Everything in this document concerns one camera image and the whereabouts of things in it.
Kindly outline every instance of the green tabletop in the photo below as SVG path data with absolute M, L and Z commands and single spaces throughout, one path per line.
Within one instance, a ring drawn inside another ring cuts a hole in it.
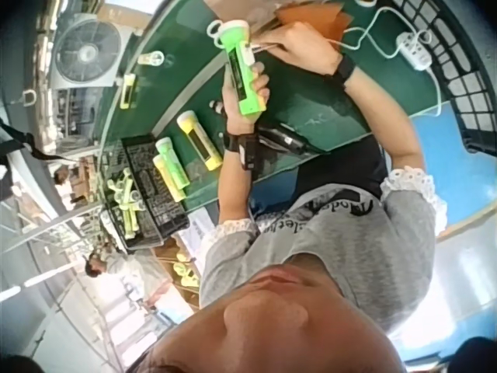
M 168 63 L 158 68 L 135 66 L 137 91 L 129 110 L 116 109 L 110 123 L 106 141 L 152 132 L 162 114 L 171 106 L 184 88 L 201 73 L 220 50 L 212 44 L 204 30 L 215 15 L 201 0 L 173 2 L 169 14 L 162 20 L 144 53 L 154 50 L 168 55 Z M 345 11 L 354 16 L 353 26 L 367 26 L 374 10 L 364 9 L 347 2 Z M 395 48 L 395 36 L 407 27 L 392 14 L 380 16 L 372 35 L 388 53 Z M 355 44 L 360 33 L 346 35 L 344 42 Z M 385 60 L 372 47 L 369 40 L 359 51 L 349 55 L 375 80 L 377 80 L 408 112 L 418 113 L 436 104 L 436 91 L 431 78 L 414 71 L 402 57 Z M 356 141 L 369 133 L 367 125 L 350 99 L 332 88 L 318 75 L 286 65 L 267 53 L 256 59 L 263 61 L 270 76 L 271 99 L 264 115 L 272 120 L 289 124 L 306 136 L 314 145 L 331 150 Z M 222 151 L 219 134 L 224 130 L 224 120 L 208 107 L 212 99 L 221 98 L 222 69 L 178 107 L 176 114 L 194 110 L 217 149 Z M 159 137 L 172 138 L 181 163 L 192 183 L 185 191 L 183 201 L 191 211 L 216 198 L 219 170 L 208 172 L 197 157 L 185 135 L 176 125 L 176 116 L 165 126 Z M 277 160 L 265 162 L 259 178 L 298 166 L 309 158 L 281 155 Z

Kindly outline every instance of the black crate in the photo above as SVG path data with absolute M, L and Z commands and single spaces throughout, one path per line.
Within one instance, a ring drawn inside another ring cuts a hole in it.
M 101 169 L 104 179 L 106 206 L 111 212 L 116 230 L 130 250 L 160 246 L 172 233 L 188 228 L 189 220 L 182 205 L 172 199 L 160 172 L 152 159 L 157 155 L 155 139 L 151 135 L 124 138 L 106 146 Z M 137 211 L 140 231 L 133 239 L 124 239 L 122 211 L 113 200 L 113 191 L 106 181 L 117 180 L 129 167 L 137 190 L 146 210 Z
M 449 98 L 464 146 L 497 157 L 497 102 L 492 81 L 470 37 L 440 0 L 380 0 L 405 15 L 417 30 L 428 29 L 433 42 L 433 72 Z

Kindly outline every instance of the mouth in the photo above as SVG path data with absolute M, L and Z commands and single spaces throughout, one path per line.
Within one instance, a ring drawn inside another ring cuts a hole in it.
M 258 284 L 265 281 L 279 282 L 281 284 L 299 284 L 304 282 L 297 275 L 292 274 L 282 266 L 272 266 L 256 274 L 248 283 Z

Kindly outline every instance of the fan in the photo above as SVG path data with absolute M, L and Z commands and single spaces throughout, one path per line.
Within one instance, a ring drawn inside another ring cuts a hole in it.
M 52 89 L 112 86 L 133 29 L 81 14 L 56 41 Z

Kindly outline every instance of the woman's left hand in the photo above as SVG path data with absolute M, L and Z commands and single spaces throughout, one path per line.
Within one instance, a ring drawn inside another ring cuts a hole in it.
M 256 62 L 252 66 L 252 71 L 258 75 L 252 82 L 252 88 L 264 99 L 265 103 L 267 103 L 267 100 L 269 99 L 269 89 L 266 86 L 269 82 L 269 76 L 262 74 L 264 72 L 264 64 L 262 62 Z M 253 134 L 255 122 L 259 119 L 261 113 L 255 113 L 248 116 L 244 116 L 240 113 L 238 97 L 235 87 L 233 86 L 233 79 L 231 78 L 231 72 L 228 66 L 224 72 L 223 101 L 224 110 L 228 117 L 228 122 L 226 124 L 228 133 L 233 135 Z

